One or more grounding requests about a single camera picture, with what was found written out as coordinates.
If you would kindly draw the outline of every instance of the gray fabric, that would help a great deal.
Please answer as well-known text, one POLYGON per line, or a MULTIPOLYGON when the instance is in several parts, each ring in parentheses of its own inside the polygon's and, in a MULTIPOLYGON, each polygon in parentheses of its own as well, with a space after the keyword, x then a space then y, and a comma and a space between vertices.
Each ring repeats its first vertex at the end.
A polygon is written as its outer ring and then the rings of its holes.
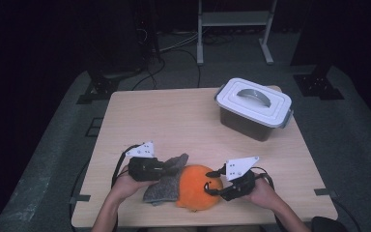
POLYGON ((149 186, 144 192, 143 201, 153 205, 158 205, 164 201, 176 201, 179 198, 180 176, 187 161, 187 154, 166 161, 165 165, 168 168, 176 168, 179 171, 172 176, 163 176, 157 184, 149 186))

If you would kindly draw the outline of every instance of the dark background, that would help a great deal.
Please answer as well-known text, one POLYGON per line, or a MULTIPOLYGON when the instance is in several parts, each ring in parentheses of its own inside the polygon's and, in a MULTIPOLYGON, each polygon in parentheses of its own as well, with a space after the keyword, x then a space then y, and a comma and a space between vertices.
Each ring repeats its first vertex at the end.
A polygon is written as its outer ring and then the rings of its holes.
MULTIPOLYGON (((0 0, 0 213, 74 79, 104 64, 138 67, 147 56, 136 41, 127 43, 136 37, 133 28, 123 26, 128 19, 113 16, 116 2, 126 1, 96 2, 0 0), (96 15, 110 16, 116 30, 96 15), (91 61, 99 65, 89 66, 91 61)), ((132 13, 133 23, 149 27, 146 1, 131 2, 133 11, 126 13, 132 13)), ((157 30, 196 29, 196 0, 156 2, 157 30)), ((268 7, 266 1, 204 2, 208 10, 268 7)), ((321 50, 331 51, 335 66, 350 76, 371 108, 371 1, 279 0, 272 30, 301 28, 293 65, 316 64, 321 50)))

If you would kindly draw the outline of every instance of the orange stuffed toy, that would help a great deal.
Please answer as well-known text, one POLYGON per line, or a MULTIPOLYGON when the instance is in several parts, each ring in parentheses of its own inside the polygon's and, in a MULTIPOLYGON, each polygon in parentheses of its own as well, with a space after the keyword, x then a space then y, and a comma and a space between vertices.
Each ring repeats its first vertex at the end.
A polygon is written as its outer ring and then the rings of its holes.
POLYGON ((219 178, 210 178, 206 173, 212 172, 209 167, 203 165, 189 165, 183 169, 180 177, 178 207, 188 208, 193 212, 207 210, 215 205, 220 196, 211 196, 204 192, 204 185, 210 183, 210 189, 222 189, 219 178))

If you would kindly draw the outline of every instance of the clear plastic container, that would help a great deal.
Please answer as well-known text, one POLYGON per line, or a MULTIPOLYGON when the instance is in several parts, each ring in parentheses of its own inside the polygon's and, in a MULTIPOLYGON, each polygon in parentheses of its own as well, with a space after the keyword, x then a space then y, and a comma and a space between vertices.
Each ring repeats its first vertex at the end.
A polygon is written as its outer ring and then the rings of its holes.
POLYGON ((215 95, 221 124, 258 141, 266 141, 275 128, 285 128, 294 111, 291 98, 241 78, 232 78, 215 95))

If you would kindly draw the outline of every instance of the shelf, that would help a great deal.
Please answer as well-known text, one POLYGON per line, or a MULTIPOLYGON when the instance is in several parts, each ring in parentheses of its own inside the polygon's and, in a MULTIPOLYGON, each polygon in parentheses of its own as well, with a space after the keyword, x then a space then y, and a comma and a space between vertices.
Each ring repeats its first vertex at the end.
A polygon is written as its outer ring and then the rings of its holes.
POLYGON ((267 25, 270 12, 202 13, 202 26, 267 25))

